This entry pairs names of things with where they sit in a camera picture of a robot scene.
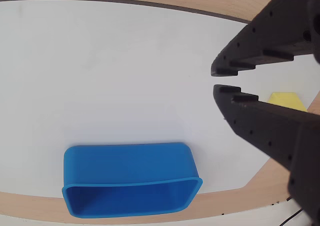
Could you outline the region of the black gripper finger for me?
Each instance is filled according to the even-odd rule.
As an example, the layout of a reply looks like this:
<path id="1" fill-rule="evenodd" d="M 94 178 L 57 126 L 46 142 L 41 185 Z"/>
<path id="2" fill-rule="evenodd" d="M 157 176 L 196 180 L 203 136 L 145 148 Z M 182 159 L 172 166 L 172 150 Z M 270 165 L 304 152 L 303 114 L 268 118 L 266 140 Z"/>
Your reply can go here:
<path id="1" fill-rule="evenodd" d="M 241 88 L 216 84 L 214 100 L 234 133 L 290 170 L 303 111 L 259 101 Z"/>
<path id="2" fill-rule="evenodd" d="M 236 76 L 309 54 L 320 60 L 320 0 L 271 0 L 217 55 L 211 75 Z"/>

